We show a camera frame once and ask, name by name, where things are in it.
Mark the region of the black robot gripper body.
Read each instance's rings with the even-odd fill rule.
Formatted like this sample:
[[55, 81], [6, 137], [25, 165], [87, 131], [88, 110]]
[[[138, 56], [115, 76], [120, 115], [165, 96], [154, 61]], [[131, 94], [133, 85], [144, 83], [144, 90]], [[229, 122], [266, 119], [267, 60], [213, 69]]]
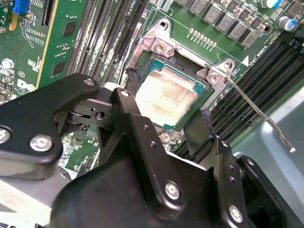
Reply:
[[186, 205], [180, 214], [155, 214], [142, 200], [140, 179], [127, 155], [108, 174], [97, 168], [68, 183], [51, 213], [53, 228], [217, 228], [210, 218], [213, 173], [167, 154], [181, 181], [166, 184], [171, 197], [182, 190]]

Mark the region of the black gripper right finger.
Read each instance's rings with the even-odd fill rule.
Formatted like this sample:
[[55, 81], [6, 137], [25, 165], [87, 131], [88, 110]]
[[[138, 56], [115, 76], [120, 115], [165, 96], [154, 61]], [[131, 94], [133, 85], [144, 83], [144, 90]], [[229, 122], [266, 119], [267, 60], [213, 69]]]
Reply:
[[210, 218], [216, 227], [286, 227], [277, 190], [248, 157], [233, 156], [230, 145], [214, 133], [206, 112], [193, 114], [185, 136], [190, 155], [213, 173]]

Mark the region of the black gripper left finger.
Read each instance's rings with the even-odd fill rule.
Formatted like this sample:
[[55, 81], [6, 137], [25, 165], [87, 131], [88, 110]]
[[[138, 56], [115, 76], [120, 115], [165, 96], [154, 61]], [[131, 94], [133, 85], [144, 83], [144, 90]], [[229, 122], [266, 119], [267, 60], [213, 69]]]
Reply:
[[181, 182], [149, 118], [141, 115], [134, 97], [117, 88], [109, 103], [96, 97], [100, 85], [73, 74], [0, 107], [0, 126], [9, 133], [0, 143], [1, 176], [26, 180], [49, 177], [63, 152], [61, 138], [80, 124], [105, 130], [106, 160], [101, 172], [133, 158], [142, 200], [155, 214], [180, 214], [186, 205], [181, 189], [169, 196], [165, 185]]

